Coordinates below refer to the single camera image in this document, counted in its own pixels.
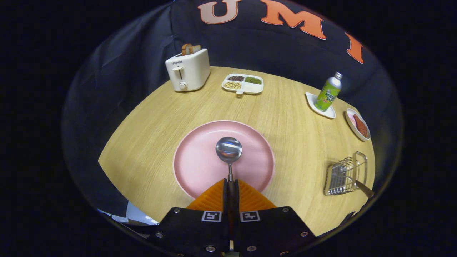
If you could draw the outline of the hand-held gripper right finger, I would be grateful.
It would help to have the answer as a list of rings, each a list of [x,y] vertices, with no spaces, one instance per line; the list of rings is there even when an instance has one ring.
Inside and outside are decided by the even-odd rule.
[[[276,207],[242,180],[236,180],[234,251],[242,257],[291,256],[318,241],[290,206]]]

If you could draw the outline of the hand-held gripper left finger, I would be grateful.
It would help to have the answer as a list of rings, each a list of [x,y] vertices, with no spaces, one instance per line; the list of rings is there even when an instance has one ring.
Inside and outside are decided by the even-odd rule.
[[[222,257],[230,250],[229,222],[225,208],[227,179],[217,183],[221,211],[170,208],[158,225],[151,227],[150,243],[171,256]]]

